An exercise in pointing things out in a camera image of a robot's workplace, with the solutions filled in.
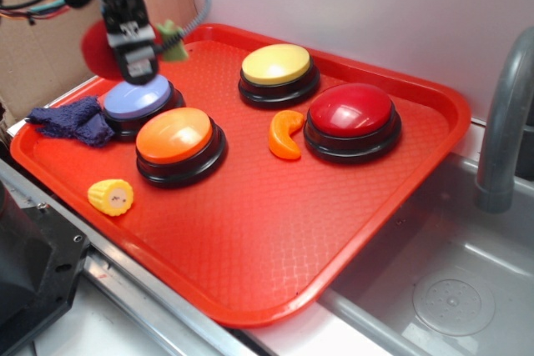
metal sink basin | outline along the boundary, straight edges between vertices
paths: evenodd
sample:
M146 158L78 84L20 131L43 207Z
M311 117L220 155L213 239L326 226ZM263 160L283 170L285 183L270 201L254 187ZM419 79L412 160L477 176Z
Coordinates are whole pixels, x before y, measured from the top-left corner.
M488 214L475 175L449 156L320 302L394 355L532 354L534 187Z

plastic tray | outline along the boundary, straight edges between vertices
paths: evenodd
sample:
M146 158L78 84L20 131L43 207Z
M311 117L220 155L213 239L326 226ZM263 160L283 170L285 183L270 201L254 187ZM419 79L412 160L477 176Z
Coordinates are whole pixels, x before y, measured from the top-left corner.
M386 90L402 118L402 138L385 157L363 165L322 162L293 138L302 158L278 159L268 148L276 110L239 98L239 70L251 51L281 41L224 25L188 37L186 63L162 63L161 73L224 130L228 157L208 179L180 189L147 184L135 166L133 143L90 148L45 138L27 124L11 152L35 177L145 268L223 325L258 327L313 302L372 238L470 124L458 93L440 85L310 50L321 72L320 92L339 83ZM60 104L103 96L116 83L96 79ZM306 113L310 102L294 110ZM91 184L123 178L133 207L111 218L87 200Z

dark blue rag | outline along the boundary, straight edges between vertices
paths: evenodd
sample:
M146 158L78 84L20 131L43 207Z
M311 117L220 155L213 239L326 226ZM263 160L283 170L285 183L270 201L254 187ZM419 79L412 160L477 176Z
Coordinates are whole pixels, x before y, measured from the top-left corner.
M106 124L96 96L58 108L35 108L26 117L31 124L42 124L37 131L51 138L76 138L89 146L101 148L113 136Z

orange button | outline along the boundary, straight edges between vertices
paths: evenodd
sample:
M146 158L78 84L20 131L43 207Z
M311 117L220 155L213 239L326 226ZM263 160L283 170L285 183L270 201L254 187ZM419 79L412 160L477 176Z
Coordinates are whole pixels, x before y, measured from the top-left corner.
M197 108L175 108L152 118L138 133L136 147L151 163L177 163L194 156L211 139L206 113Z

gray faucet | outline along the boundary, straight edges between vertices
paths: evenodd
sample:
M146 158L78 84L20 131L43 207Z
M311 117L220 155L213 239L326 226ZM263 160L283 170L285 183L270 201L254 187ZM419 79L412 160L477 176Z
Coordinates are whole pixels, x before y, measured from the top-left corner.
M491 102L476 176L475 203L488 213L511 206L514 175L534 179L534 27L508 53Z

